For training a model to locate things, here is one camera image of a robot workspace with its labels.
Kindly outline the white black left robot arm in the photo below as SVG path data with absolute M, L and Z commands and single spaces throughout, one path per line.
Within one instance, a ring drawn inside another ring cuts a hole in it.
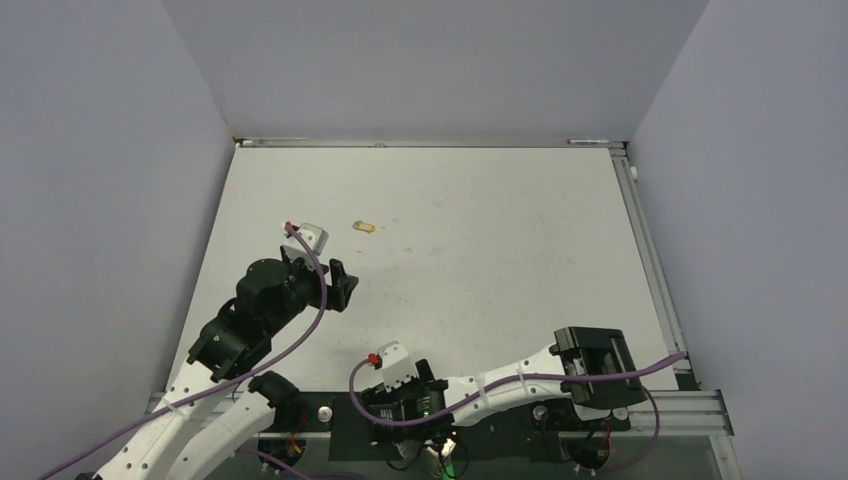
M 212 409 L 270 354 L 274 336 L 308 307 L 343 311 L 358 283 L 336 259 L 318 268 L 302 258 L 251 264 L 234 297 L 202 327 L 159 415 L 88 478 L 165 478 Z

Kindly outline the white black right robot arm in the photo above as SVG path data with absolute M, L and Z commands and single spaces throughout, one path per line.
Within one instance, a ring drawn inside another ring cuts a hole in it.
M 436 461 L 444 478 L 456 479 L 452 455 L 464 446 L 460 430 L 551 400 L 565 400 L 567 419 L 589 428 L 650 400 L 643 378 L 675 360 L 639 368 L 622 331 L 566 327 L 555 331 L 551 345 L 512 363 L 437 377 L 427 360 L 412 360 L 405 346 L 392 341 L 353 368 L 348 394 L 369 423 L 372 443 L 413 442 L 418 454 Z

